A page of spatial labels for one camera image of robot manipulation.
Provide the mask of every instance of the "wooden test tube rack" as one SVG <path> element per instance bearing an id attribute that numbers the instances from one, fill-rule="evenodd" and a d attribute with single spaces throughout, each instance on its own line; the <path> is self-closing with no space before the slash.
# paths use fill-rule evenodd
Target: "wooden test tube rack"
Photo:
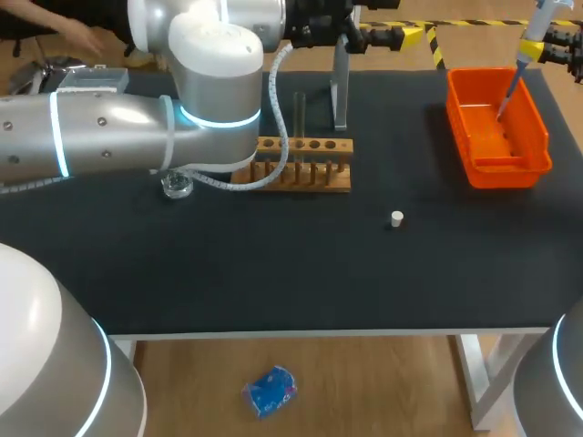
<path id="1" fill-rule="evenodd" d="M 280 160 L 281 139 L 259 137 L 253 162 L 232 174 L 233 184 L 248 184 L 270 174 Z M 353 141 L 340 138 L 290 138 L 290 161 L 264 191 L 349 192 Z"/>

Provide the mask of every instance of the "blue package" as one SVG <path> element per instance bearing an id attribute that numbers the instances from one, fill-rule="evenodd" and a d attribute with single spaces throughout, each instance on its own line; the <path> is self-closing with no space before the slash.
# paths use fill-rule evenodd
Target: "blue package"
<path id="1" fill-rule="evenodd" d="M 297 392 L 292 374 L 280 366 L 275 366 L 265 376 L 243 388 L 243 395 L 260 419 L 279 410 Z"/>

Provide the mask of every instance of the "orange plastic basket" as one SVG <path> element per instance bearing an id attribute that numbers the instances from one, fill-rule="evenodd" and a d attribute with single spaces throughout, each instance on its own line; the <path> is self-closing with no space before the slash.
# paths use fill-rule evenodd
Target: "orange plastic basket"
<path id="1" fill-rule="evenodd" d="M 496 121 L 515 72 L 460 68 L 447 74 L 447 116 L 475 188 L 529 188 L 553 167 L 547 129 L 522 79 Z"/>

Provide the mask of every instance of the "cable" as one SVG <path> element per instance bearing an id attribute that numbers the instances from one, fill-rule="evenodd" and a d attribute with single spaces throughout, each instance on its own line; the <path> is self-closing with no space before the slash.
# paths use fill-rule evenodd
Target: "cable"
<path id="1" fill-rule="evenodd" d="M 283 120 L 283 114 L 281 113 L 280 102 L 277 99 L 276 79 L 281 63 L 292 52 L 292 50 L 292 44 L 288 44 L 286 47 L 284 47 L 275 57 L 270 71 L 268 91 L 270 95 L 271 109 L 273 110 L 275 122 L 277 124 L 277 128 L 280 131 L 281 137 L 281 159 L 277 167 L 270 173 L 270 175 L 266 178 L 251 182 L 250 184 L 230 184 L 227 182 L 221 182 L 217 179 L 209 178 L 208 176 L 204 176 L 198 171 L 194 170 L 179 170 L 180 172 L 183 172 L 193 179 L 196 179 L 198 182 L 211 185 L 214 188 L 227 189 L 228 191 L 249 191 L 252 189 L 263 188 L 272 183 L 281 174 L 288 162 L 288 155 L 290 153 L 290 139 L 288 137 L 288 131 L 285 127 L 285 121 Z"/>
<path id="2" fill-rule="evenodd" d="M 0 196 L 3 194 L 13 194 L 19 193 L 22 191 L 27 191 L 29 189 L 41 188 L 46 187 L 47 185 L 54 184 L 56 182 L 61 182 L 63 180 L 67 180 L 69 178 L 46 178 L 40 180 L 33 180 L 32 182 L 26 182 L 20 185 L 9 185 L 6 187 L 0 187 Z"/>

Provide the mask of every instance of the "person's hand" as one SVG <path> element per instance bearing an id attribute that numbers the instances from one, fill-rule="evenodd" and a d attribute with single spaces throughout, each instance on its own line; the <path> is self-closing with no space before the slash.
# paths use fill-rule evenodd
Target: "person's hand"
<path id="1" fill-rule="evenodd" d="M 59 33 L 71 44 L 90 50 L 97 56 L 101 56 L 103 45 L 93 30 L 83 23 L 68 18 L 60 26 Z"/>

